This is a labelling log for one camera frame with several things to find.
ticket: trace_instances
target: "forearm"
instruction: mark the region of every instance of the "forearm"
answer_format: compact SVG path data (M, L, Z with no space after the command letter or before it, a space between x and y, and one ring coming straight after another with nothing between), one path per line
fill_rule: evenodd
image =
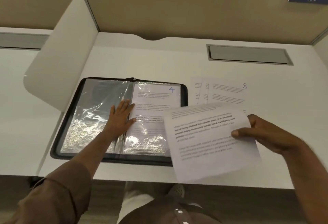
M101 132L72 160L83 164L93 178L104 154L114 139L112 135L105 135Z
M323 164L303 141L282 155L309 223L328 223L328 173Z

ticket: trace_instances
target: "left hand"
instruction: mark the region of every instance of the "left hand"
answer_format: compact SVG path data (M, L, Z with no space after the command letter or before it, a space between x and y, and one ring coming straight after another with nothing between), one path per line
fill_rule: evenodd
M130 104L130 100L122 100L118 104L116 110L115 106L111 107L111 112L109 114L109 119L104 127L102 134L109 136L112 140L116 140L119 136L124 134L134 122L137 121L136 118L127 121L128 115L134 107L134 103Z

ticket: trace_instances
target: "right hand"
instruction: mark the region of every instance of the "right hand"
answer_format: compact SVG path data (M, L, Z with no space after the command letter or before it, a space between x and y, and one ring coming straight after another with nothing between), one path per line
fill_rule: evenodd
M234 130L231 133L232 137L236 139L253 137L260 144L278 154L283 154L285 151L304 143L300 138L254 114L248 115L248 119L251 123L251 128L244 127Z

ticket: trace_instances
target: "white desk surface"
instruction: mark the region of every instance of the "white desk surface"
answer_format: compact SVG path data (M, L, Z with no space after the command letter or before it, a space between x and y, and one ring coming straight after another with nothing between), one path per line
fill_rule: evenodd
M60 112L26 91L38 51L0 49L0 175L36 176Z
M294 66L208 61L206 44L285 48ZM188 88L192 76L247 82L252 99L248 112L303 138L328 164L328 70L312 46L173 37L147 41L129 34L99 33L81 79L91 76L176 82ZM258 147L261 163L199 183L293 188L283 158ZM64 162L48 154L39 175ZM172 167L115 163L101 163L94 178L176 182Z

